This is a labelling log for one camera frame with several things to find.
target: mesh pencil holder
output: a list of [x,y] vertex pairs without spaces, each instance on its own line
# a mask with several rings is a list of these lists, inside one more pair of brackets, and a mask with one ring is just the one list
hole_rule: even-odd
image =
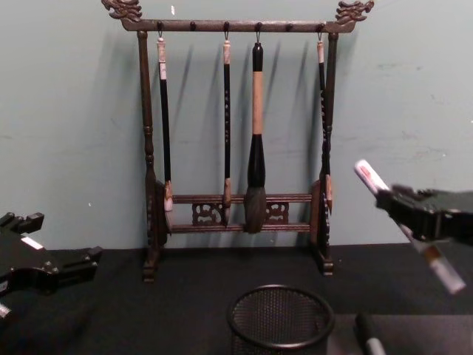
[[233,355],[317,354],[335,325],[325,300],[286,285],[247,292],[230,305],[227,318]]

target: brush bristles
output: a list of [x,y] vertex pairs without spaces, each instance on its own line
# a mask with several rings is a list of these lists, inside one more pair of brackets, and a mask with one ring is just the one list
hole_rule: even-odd
[[259,233],[266,220],[266,191],[264,187],[248,187],[245,199],[245,231]]

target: wall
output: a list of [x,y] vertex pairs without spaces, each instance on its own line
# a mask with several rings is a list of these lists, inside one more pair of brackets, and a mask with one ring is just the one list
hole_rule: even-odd
[[[143,17],[331,19],[337,1],[142,0]],[[380,0],[338,46],[331,243],[404,241],[353,173],[469,189],[473,3]],[[45,213],[51,249],[146,242],[137,40],[99,0],[4,1],[0,21],[0,211]],[[165,33],[176,193],[223,187],[223,34]],[[157,175],[163,178],[156,33],[149,36]],[[307,192],[319,172],[316,36],[262,34],[266,190]],[[231,34],[233,193],[246,190],[252,34]],[[176,210],[176,219],[186,214]],[[291,219],[304,214],[294,205]],[[235,211],[233,218],[242,218]],[[169,247],[292,246],[293,234],[173,235]]]

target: hook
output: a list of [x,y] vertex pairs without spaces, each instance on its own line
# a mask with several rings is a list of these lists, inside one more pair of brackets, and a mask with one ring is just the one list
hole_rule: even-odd
[[163,37],[163,23],[161,21],[157,22],[157,34],[159,37]]
[[256,24],[256,42],[259,43],[259,34],[261,33],[261,27],[262,27],[262,23],[261,22],[258,22]]
[[228,21],[225,21],[223,24],[223,34],[225,35],[225,40],[228,40],[228,29],[230,28],[230,23]]

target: brush rack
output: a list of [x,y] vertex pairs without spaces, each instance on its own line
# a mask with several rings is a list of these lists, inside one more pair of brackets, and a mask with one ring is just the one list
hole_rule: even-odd
[[[143,280],[153,282],[162,248],[167,242],[168,233],[164,212],[164,184],[156,179],[154,172],[152,99],[149,80],[148,32],[248,32],[248,33],[328,33],[329,58],[327,63],[327,87],[325,100],[334,100],[336,44],[339,33],[351,33],[357,22],[366,19],[364,13],[371,11],[374,1],[352,4],[340,1],[336,9],[335,21],[226,21],[226,20],[166,20],[141,18],[139,0],[101,0],[112,18],[119,19],[123,28],[137,33],[140,58],[141,104],[143,112],[144,151],[146,161],[146,221],[148,248],[143,265]],[[244,195],[232,195],[231,202],[242,204]],[[319,213],[323,198],[317,192],[316,184],[308,194],[269,194],[267,195],[267,215],[261,231],[297,231],[308,233],[309,246],[313,251],[320,272],[333,274],[333,261],[330,257],[329,229],[319,228],[325,223],[328,227],[327,213]],[[244,224],[225,226],[222,205],[223,195],[173,195],[175,204],[191,205],[192,221],[189,224],[173,225],[172,233],[206,233],[223,231],[245,231]],[[309,203],[310,221],[308,223],[289,223],[291,203]]]

